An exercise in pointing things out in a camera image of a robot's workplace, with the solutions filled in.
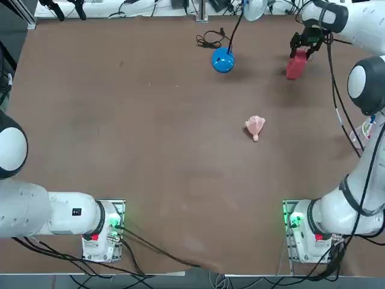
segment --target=red object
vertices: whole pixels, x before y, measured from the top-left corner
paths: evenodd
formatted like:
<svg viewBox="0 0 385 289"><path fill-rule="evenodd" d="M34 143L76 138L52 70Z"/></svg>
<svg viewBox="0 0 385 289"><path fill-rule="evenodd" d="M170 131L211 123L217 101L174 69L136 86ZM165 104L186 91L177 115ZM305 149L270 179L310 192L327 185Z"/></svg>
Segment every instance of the red object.
<svg viewBox="0 0 385 289"><path fill-rule="evenodd" d="M297 49L295 57L290 58L288 65L286 65L286 78L299 78L306 66L306 51Z"/></svg>
<svg viewBox="0 0 385 289"><path fill-rule="evenodd" d="M322 241L322 235L315 234L315 240L316 241Z"/></svg>

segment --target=wire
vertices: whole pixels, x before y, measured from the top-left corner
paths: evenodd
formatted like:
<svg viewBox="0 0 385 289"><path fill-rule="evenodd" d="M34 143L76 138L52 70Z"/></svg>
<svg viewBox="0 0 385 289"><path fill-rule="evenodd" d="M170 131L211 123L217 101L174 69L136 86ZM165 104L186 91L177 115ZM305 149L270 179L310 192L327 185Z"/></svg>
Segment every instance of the wire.
<svg viewBox="0 0 385 289"><path fill-rule="evenodd" d="M385 246L385 243L379 243L379 242L373 241L370 238L367 238L367 237L364 237L364 236L361 236L361 235L359 235L358 237L360 237L360 238L362 238L362 239L364 239L364 240L366 240L368 242L371 242L372 244L375 244L377 246Z"/></svg>
<svg viewBox="0 0 385 289"><path fill-rule="evenodd" d="M154 2L154 9L152 10L151 17L154 16L155 8L156 8L157 3L158 3L158 0L155 0L155 2Z"/></svg>
<svg viewBox="0 0 385 289"><path fill-rule="evenodd" d="M143 273L143 271L140 269L138 261L137 261L137 259L135 258L135 255L134 255L134 251L131 249L130 245L126 241L124 241L124 240L121 240L121 243L128 249L128 251L129 251L129 253L131 255L132 262L134 263L134 266L135 266L135 269L136 269L137 273L142 275L142 276L145 276L146 274Z"/></svg>
<svg viewBox="0 0 385 289"><path fill-rule="evenodd" d="M233 6L234 1L235 0L231 1L230 5L229 4L227 5L226 10L223 12L222 16L224 16L226 14L226 12L229 11L229 10L230 10L230 12L232 12L231 9L234 12L234 6Z"/></svg>
<svg viewBox="0 0 385 289"><path fill-rule="evenodd" d="M88 277L88 279L86 279L86 280L83 282L83 284L80 284L77 280L75 280L75 278L74 278L72 275L70 275L70 277L71 277L71 279L72 279L73 282L75 282L77 285L79 285L78 289L80 289L80 288L83 288L83 289L91 289L91 288L85 286L84 284L87 283L87 281L90 280L90 279L92 278L92 276ZM126 286L126 287L123 287L122 289L129 289L129 288L132 288L132 287L138 285L139 283L142 283L144 279L138 280L138 281L135 282L134 284L129 285L129 286Z"/></svg>
<svg viewBox="0 0 385 289"><path fill-rule="evenodd" d="M241 22L241 19L243 17L243 7L241 8L242 11L241 11L241 15L239 15L239 18L238 18L238 21L234 27L234 30L233 30L233 33L231 33L231 37L230 37L230 42L229 42L229 48L227 48L227 53L230 53L230 51L233 49L233 38L234 38L234 34L235 34L235 31L236 29L238 28L239 26L239 23Z"/></svg>
<svg viewBox="0 0 385 289"><path fill-rule="evenodd" d="M339 93L339 90L338 90L338 87L337 87L337 83L336 83L336 78L334 76L334 71L333 71L333 62L332 62L332 59L331 59L331 44L333 43L333 34L332 33L328 33L326 35L326 41L327 41L327 55L328 55L328 61L329 61L329 66L330 66L330 74L331 74L331 84L332 84L332 92L333 92L333 101L334 101L334 108L336 109L336 112L337 112L337 116L339 118L339 121L340 121L340 124L342 126L342 129L343 129L343 132L344 134L346 135L347 139L349 140L349 143L350 145L352 146L352 148L354 149L354 151L356 152L356 154L358 156L360 156L360 154L358 153L356 147L353 145L353 142L351 141L351 139L349 138L348 136L348 133L346 132L345 128L343 127L343 123L342 123L342 119L340 118L340 115L338 113L338 109L337 109L337 104L336 104L336 101L335 101L335 95L334 95L334 89L336 90L336 93L337 93L337 97L338 97L338 100L341 104L341 107L342 107L342 110L343 110L343 113L349 123L349 126L350 128L352 129L352 132L354 133L354 136L356 137L360 147L362 150L364 150L364 147L362 145L362 142L360 140L360 138L358 137L357 135L357 132L356 132L356 129L355 127L353 126L351 120L350 120L350 117L349 117L349 114L343 104L343 101L342 101L342 98L341 98L341 95Z"/></svg>
<svg viewBox="0 0 385 289"><path fill-rule="evenodd" d="M198 15L198 10L197 10L197 7L195 7L194 0L191 0L191 3L192 3L192 6L194 7L195 13L197 13L197 15Z"/></svg>
<svg viewBox="0 0 385 289"><path fill-rule="evenodd" d="M80 262L80 263L82 263L83 265L85 265L85 266L87 266L90 270L91 270L91 272L94 274L94 275L91 275L89 272L87 272L86 270L84 270L81 266L79 266L77 263L75 263L74 261L72 261L72 260L69 260L67 257L72 257L72 256L70 256L70 255L67 255L67 254L62 254L62 253L60 253L60 252L58 252L58 251L56 251L55 249L53 249L53 248L51 248L50 246L48 246L46 243L44 243L44 242L41 242L41 241L38 241L40 244L42 244L43 246L45 246L45 247L47 247L49 250L46 250L46 249L44 249L44 248L41 248L41 247L38 247L38 246L36 246L34 243L32 243L31 242L31 240L29 240L29 238L27 238L27 237L24 237L24 240L30 245L30 246L32 246L33 248L35 248L36 250L41 250L41 251L43 251L43 252L46 252L46 253L55 253L55 254L57 254L57 255L60 255L60 256L62 256L62 257L64 257L64 258L66 258L70 263L72 263L73 265L75 265L75 266L77 266L77 268L79 268L80 269L80 271L82 271L83 273L85 273L86 275L89 275L89 276L97 276L97 277L100 277L100 278L102 278L102 279L109 279L109 278L111 278L111 277L106 277L106 276L101 276L101 275L99 275L99 274L97 274L87 263L85 263L85 262L83 262L83 260Z"/></svg>
<svg viewBox="0 0 385 289"><path fill-rule="evenodd" d="M145 279L146 279L146 278L143 278L142 280L138 280L136 283L134 283L134 284L132 284L132 285L130 285L130 286L123 287L122 289L129 289L129 288L132 288L132 287L138 285L139 283L142 283L143 280L145 280Z"/></svg>
<svg viewBox="0 0 385 289"><path fill-rule="evenodd" d="M111 266L111 265L107 265L107 264L100 263L100 262L95 262L95 261L88 260L88 259L76 258L76 257L68 255L68 254L63 254L63 253L57 254L57 253L54 253L54 252L45 252L45 250L43 248L38 247L38 249L36 249L34 246L30 246L28 244L25 244L22 240L20 240L18 238L12 238L12 239L14 241L18 242L23 247L25 247L25 248L33 251L33 252L36 252L36 253L39 253L39 254L42 254L42 255L46 255L46 256L49 256L49 257L53 257L55 259L61 259L61 260L66 260L66 261L71 260L71 261L77 261L77 262L81 262L81 263L86 262L86 263L97 264L97 265L102 266L102 267L106 267L106 268L109 268L109 269L114 269L114 270L117 270L117 271L128 273L128 274L130 274L133 278L135 278L138 281L140 280L139 277L142 277L139 274L136 274L134 272L131 272L131 271L123 269L123 268L114 267L114 266ZM153 289L149 284L145 283L144 281L142 281L142 283L144 285L146 285L147 287L149 287L150 289Z"/></svg>
<svg viewBox="0 0 385 289"><path fill-rule="evenodd" d="M291 2L291 1L288 1L288 0L281 0L281 1L287 2L287 3L289 3L289 4L292 5L292 7L291 7L291 9L290 9L290 11L289 11L289 13L288 13L289 15L293 15L296 11L299 11L299 10L300 10L300 8L298 7L298 5L295 4L295 1L294 1L294 2Z"/></svg>
<svg viewBox="0 0 385 289"><path fill-rule="evenodd" d="M187 265L187 266L191 266L191 267L198 267L198 268L200 267L199 265L196 265L196 264L193 264L193 263L190 263L190 262L186 262L184 260L181 260L181 259L171 255L170 253L167 253L166 251L160 249L159 247L157 247L154 244L148 242L147 240L145 240L144 238L140 237L136 233L134 233L134 232L132 232L132 231L122 227L122 226L116 225L115 228L122 229L122 230L126 231L128 234L133 235L137 239L141 240L143 243L146 243L147 245L149 245L152 249L158 251L159 253L161 253L161 254L163 254L163 255L165 255L165 256L167 256L167 257L169 257L169 258L171 258L171 259L173 259L173 260L175 260L175 261L177 261L177 262L179 262L179 263L181 263L183 265Z"/></svg>
<svg viewBox="0 0 385 289"><path fill-rule="evenodd" d="M125 18L126 17L126 13L124 12L121 12L120 9L122 9L122 6L127 4L127 0L124 0L120 6L119 6L119 9L118 9L118 12L115 12L115 13L112 13L108 16L108 18L111 18L112 16L115 16L115 15L121 15L121 14L124 14L124 16L122 18Z"/></svg>
<svg viewBox="0 0 385 289"><path fill-rule="evenodd" d="M75 7L72 9L70 13L68 13L68 15L65 18L67 19L72 14L72 12L74 12L74 10L75 10Z"/></svg>
<svg viewBox="0 0 385 289"><path fill-rule="evenodd" d="M87 283L93 276L89 276L83 283L82 285L85 285L85 283Z"/></svg>
<svg viewBox="0 0 385 289"><path fill-rule="evenodd" d="M310 4L311 2L313 2L313 0L308 0L305 3L303 3L303 1L302 1L302 6L300 7L300 9L298 9L298 12L295 15L295 21L297 21L300 24L303 24L301 21L298 20L298 15L301 13L303 8L306 7L308 4Z"/></svg>
<svg viewBox="0 0 385 289"><path fill-rule="evenodd" d="M89 277L83 284L79 283L79 282L78 282L72 275L70 275L70 278L72 279L73 282L75 282L76 284L79 285L78 288L91 289L90 287L87 287L87 286L85 286L84 284L85 284L89 279L91 279L92 276L90 276L90 277Z"/></svg>
<svg viewBox="0 0 385 289"><path fill-rule="evenodd" d="M220 35L222 38L220 38L219 40L212 41L212 42L207 41L206 35L209 33L214 33L214 34ZM228 36L226 36L226 34L224 33L224 30L222 27L220 29L220 32L215 31L215 30L209 30L209 31L206 31L203 36L201 36L199 34L196 35L197 45L200 47L203 47L203 48L217 49L219 47L222 47L222 41L224 39L227 39L228 41L230 41Z"/></svg>

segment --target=black cable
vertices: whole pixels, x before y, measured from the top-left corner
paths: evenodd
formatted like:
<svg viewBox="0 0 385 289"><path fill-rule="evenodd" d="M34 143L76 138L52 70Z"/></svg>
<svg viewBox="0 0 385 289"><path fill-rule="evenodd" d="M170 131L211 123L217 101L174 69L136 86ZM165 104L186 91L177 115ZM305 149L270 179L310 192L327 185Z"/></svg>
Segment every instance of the black cable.
<svg viewBox="0 0 385 289"><path fill-rule="evenodd" d="M154 16L155 8L156 8L157 3L158 3L158 0L155 0L155 2L154 2L154 9L152 10L151 17Z"/></svg>
<svg viewBox="0 0 385 289"><path fill-rule="evenodd" d="M161 253L161 254L163 254L163 255L165 255L165 256L167 256L167 257L169 257L169 258L171 258L171 259L173 259L173 260L175 260L175 261L177 261L177 262L179 262L179 263L181 263L183 265L187 265L187 266L191 266L191 267L198 267L198 268L200 267L199 265L196 265L196 264L193 264L193 263L190 263L190 262L186 262L186 261L184 261L182 259L179 259L179 258L171 255L170 253L166 252L165 250L160 249L159 247L157 247L154 244L148 242L147 240L145 240L144 238L140 237L136 233L134 233L134 232L132 232L132 231L122 227L122 226L117 225L117 226L115 226L115 228L122 229L122 230L126 231L128 234L133 235L135 238L138 238L143 243L146 243L147 245L149 245L151 248L153 248L154 250L158 251L159 253Z"/></svg>
<svg viewBox="0 0 385 289"><path fill-rule="evenodd" d="M235 0L231 1L231 3L227 5L226 10L223 12L222 16L224 16L226 14L226 12L230 10L231 7L233 7L232 10L234 12L234 6L233 6L234 1Z"/></svg>
<svg viewBox="0 0 385 289"><path fill-rule="evenodd" d="M295 281L295 282L292 282L292 283L289 283L289 284L280 284L282 280L284 280L284 278L288 278L288 277L281 277L277 282L271 282L269 279L264 278L264 280L266 280L267 282L269 282L270 284L273 284L273 286L271 287L271 289L274 289L276 286L290 286L290 285L294 285L294 284L299 284L299 283L302 283L304 281L307 280L307 278L309 278L311 276L311 274L316 270L316 268L318 267L318 265L320 265L321 261L327 256L327 254L331 251L331 248L330 247L323 255L322 257L320 257L319 261L315 264L314 268L310 271L309 274L307 274L305 277L297 277L297 279L301 279L299 281Z"/></svg>
<svg viewBox="0 0 385 289"><path fill-rule="evenodd" d="M357 156L360 158L361 155L360 153L358 152L357 148L354 146L353 142L351 141L349 135L348 135L348 132L346 131L345 129L345 126L343 125L342 123L342 119L340 118L340 115L339 115L339 112L338 112L338 107L337 107L337 101L336 101L336 93L335 93L335 78L334 78L334 72L333 72L333 63L332 63L332 60L331 60L331 43L328 41L327 43L327 55L328 55L328 60L329 60L329 66L330 66L330 75L331 75L331 92L332 92L332 95L333 95L333 105L334 105L334 109L336 110L337 112L337 116L338 116L338 119L340 121L340 125L341 125L341 128L342 128L342 131L343 133L345 134L345 137L348 139L349 141L349 144L351 145L351 147L353 148L354 152L357 154ZM357 132L356 132L356 129L353 128L353 131L355 132L355 136L358 138L357 136Z"/></svg>
<svg viewBox="0 0 385 289"><path fill-rule="evenodd" d="M221 38L219 40L215 40L215 41L212 41L212 42L207 41L206 40L206 35L209 34L209 33L214 33L214 34L220 35ZM203 48L217 49L219 47L222 47L222 41L224 39L227 39L228 41L230 41L228 36L226 36L226 34L224 33L224 30L223 30L222 27L220 29L220 32L215 31L215 30L209 30L209 31L206 31L203 36L201 36L199 34L196 35L197 45L200 46L200 47L203 47Z"/></svg>
<svg viewBox="0 0 385 289"><path fill-rule="evenodd" d="M77 266L77 268L79 268L80 271L82 271L82 272L85 273L86 275L89 275L89 276L92 276L92 277L96 276L96 277L99 277L99 278L102 278L102 279L110 279L110 278L112 278L112 276L102 276L102 275L96 273L96 272L92 269L92 267L90 267L86 262L84 262L84 260L80 261L80 263L82 263L83 265L87 266L87 267L90 269L90 271L93 273L93 275L90 274L90 273L87 272L85 269L83 269L81 266L79 266L77 263L75 263L74 261L72 261L72 260L69 259L69 258L72 258L73 256L68 255L68 254L60 253L60 252L56 251L55 249L51 248L50 246L48 246L46 243L42 242L42 241L38 241L38 242L39 242L41 245L47 247L49 250L46 250L46 249L41 248L41 247L38 247L38 246L35 245L33 242L31 242L31 240L30 240L29 238L27 238L27 237L24 237L24 240L25 240L30 246L32 246L33 248L35 248L35 249L37 249L37 250L41 250L41 251L44 251L44 252L46 252L46 253L55 253L56 255L59 255L59 256L62 256L62 257L67 258L67 260L68 260L70 263L72 263L73 265Z"/></svg>
<svg viewBox="0 0 385 289"><path fill-rule="evenodd" d="M124 14L124 17L126 17L126 13L120 11L120 9L122 9L122 6L125 5L125 4L127 4L127 0L124 0L124 1L120 4L119 9L118 9L118 12L115 12L115 13L113 13L113 14L110 14L110 15L108 16L108 18L110 18L110 17L112 17L112 16L115 16L115 15L121 15L121 14Z"/></svg>
<svg viewBox="0 0 385 289"><path fill-rule="evenodd" d="M131 260L135 266L135 269L137 271L138 274L142 275L142 276L145 276L146 274L143 273L143 271L140 269L139 267L139 264L138 264L138 261L137 259L135 258L135 255L134 255L134 251L131 249L130 245L124 241L123 239L121 240L121 243L128 249L129 253L130 253L130 256L131 256Z"/></svg>
<svg viewBox="0 0 385 289"><path fill-rule="evenodd" d="M28 244L25 244L22 240L18 239L18 238L12 238L14 241L18 242L20 245L22 245L23 247L33 251L33 252L36 252L36 253L39 253L39 254L42 254L42 255L46 255L46 256L49 256L49 257L53 257L55 259L61 259L61 260L71 260L71 261L78 261L78 262L87 262L87 263L92 263L92 264L97 264L99 266L102 266L102 267L106 267L106 268L109 268L109 269L113 269L113 270L117 270L117 271L121 271L121 272L124 272L124 273L128 273L130 274L133 278L135 278L136 280L140 280L139 277L142 277L140 276L139 274L136 274L134 272L131 272L129 270L126 270L126 269L123 269L123 268L118 268L118 267L114 267L114 266L111 266L111 265L107 265L107 264L104 264L104 263L100 263L100 262L95 262L95 261L92 261L92 260L88 260L88 259L80 259L80 258L76 258L74 256L71 256L71 255L68 255L68 254L63 254L63 253L60 253L60 255L56 254L56 253L48 253L48 252L45 252L43 250L43 248L40 248L40 249L36 249L34 248L33 246L30 246ZM142 281L142 283L149 287L150 289L153 289L153 287L151 287L149 284L145 283L144 281Z"/></svg>
<svg viewBox="0 0 385 289"><path fill-rule="evenodd" d="M192 3L192 6L194 7L196 15L198 15L198 10L197 10L197 7L195 7L194 0L191 0L191 3Z"/></svg>
<svg viewBox="0 0 385 289"><path fill-rule="evenodd" d="M7 95L9 94L9 92L11 91L11 88L12 86L11 85L8 85L5 90L2 92L2 96L0 98L0 105L2 105L2 103L5 101L5 98L7 97Z"/></svg>
<svg viewBox="0 0 385 289"><path fill-rule="evenodd" d="M145 279L145 278L143 278L142 280L139 280L139 281L135 282L134 284L132 284L132 285L130 285L130 286L123 287L122 289L129 289L129 288L132 288L132 287L138 285L139 283L142 283L144 279Z"/></svg>
<svg viewBox="0 0 385 289"><path fill-rule="evenodd" d="M238 21L237 21L237 23L236 23L236 25L234 27L233 33L231 33L230 42L229 42L229 48L227 48L227 53L230 53L230 51L233 49L232 46L233 46L234 34L235 34L236 29L239 26L239 23L241 22L242 17L243 17L243 7L242 7L241 15L239 15Z"/></svg>
<svg viewBox="0 0 385 289"><path fill-rule="evenodd" d="M282 1L283 1L283 2L287 2L287 3L289 3L289 4L292 5L292 7L291 7L291 9L290 9L290 11L289 11L288 14L292 15L292 14L294 14L296 11L299 11L299 10L300 10L300 8L295 4L295 2L291 2L291 1L288 1L288 0L282 0Z"/></svg>
<svg viewBox="0 0 385 289"><path fill-rule="evenodd" d="M341 107L342 107L342 111L349 123L349 126L350 128L352 129L353 133L354 133L354 136L356 137L360 147L362 150L364 150L364 147L362 145L362 142L360 140L360 138L358 137L357 135L357 132L356 132L356 129L355 127L353 126L351 120L350 120L350 117L349 117L349 114L345 108L345 105L343 104L343 101L342 101L342 98L341 98L341 95L339 93L339 90L338 90L338 87L337 87L337 83L336 83L336 78L334 77L334 71L333 71L333 62L331 60L331 44L333 43L333 34L330 32L326 35L326 40L327 40L327 55L328 55L328 60L329 60L329 66L330 66L330 74L331 74L331 81L332 81L332 85L334 86L334 88L336 89L336 93L337 93L337 97L338 97L338 100L341 104Z"/></svg>
<svg viewBox="0 0 385 289"><path fill-rule="evenodd" d="M230 277L229 277L229 282L230 282L230 285L231 285L231 289L234 289L233 281L231 281L231 278L230 278Z"/></svg>
<svg viewBox="0 0 385 289"><path fill-rule="evenodd" d="M78 288L91 289L90 287L87 287L84 284L79 283L72 275L70 275L70 278L72 279L73 282L75 282L77 285L79 285Z"/></svg>
<svg viewBox="0 0 385 289"><path fill-rule="evenodd" d="M372 244L375 244L375 245L377 245L377 246L385 246L385 243L379 243L379 242L376 242L376 241L373 241L373 240L371 240L371 239L369 239L369 238L366 238L366 237L364 237L364 236L358 236L358 237L360 237L360 238L362 238L362 239L364 239L364 240L366 240L366 241L368 241L368 242L371 242Z"/></svg>
<svg viewBox="0 0 385 289"><path fill-rule="evenodd" d="M333 38L333 41L335 41L335 42L340 42L340 43L343 43L343 44L353 45L353 44L350 43L350 42L343 41L343 40L339 40L339 39L334 39L334 38Z"/></svg>
<svg viewBox="0 0 385 289"><path fill-rule="evenodd" d="M89 276L83 283L82 285L85 285L85 283L87 283L93 276Z"/></svg>
<svg viewBox="0 0 385 289"><path fill-rule="evenodd" d="M298 12L295 15L295 21L297 21L300 24L303 24L301 21L298 20L298 15L301 13L303 8L306 7L306 5L311 3L311 2L313 2L313 0L308 0L308 1L305 2L305 4L302 4L302 6L300 7L300 9L298 9Z"/></svg>

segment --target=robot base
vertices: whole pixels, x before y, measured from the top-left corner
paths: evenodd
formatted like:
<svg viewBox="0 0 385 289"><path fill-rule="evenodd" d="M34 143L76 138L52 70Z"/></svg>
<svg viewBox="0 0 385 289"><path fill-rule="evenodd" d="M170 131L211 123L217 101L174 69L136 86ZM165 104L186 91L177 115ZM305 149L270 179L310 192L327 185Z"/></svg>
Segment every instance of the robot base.
<svg viewBox="0 0 385 289"><path fill-rule="evenodd" d="M116 262L122 258L123 235L121 229L115 225L123 226L125 219L125 200L99 200L105 210L105 221L99 235L93 235L91 240L82 237L83 258L95 262Z"/></svg>
<svg viewBox="0 0 385 289"><path fill-rule="evenodd" d="M324 236L315 235L310 229L307 220L309 204L310 200L283 201L289 256L291 260L301 263L317 263L331 247L331 238L323 240ZM329 255L320 263L328 263L328 260Z"/></svg>

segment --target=small label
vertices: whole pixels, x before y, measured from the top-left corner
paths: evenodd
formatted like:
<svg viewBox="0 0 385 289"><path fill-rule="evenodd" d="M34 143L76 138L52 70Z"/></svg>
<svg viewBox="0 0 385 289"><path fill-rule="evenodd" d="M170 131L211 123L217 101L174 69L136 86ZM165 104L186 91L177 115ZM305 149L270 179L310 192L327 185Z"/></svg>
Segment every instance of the small label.
<svg viewBox="0 0 385 289"><path fill-rule="evenodd" d="M82 209L81 208L72 209L72 215L73 216L81 216L82 215Z"/></svg>

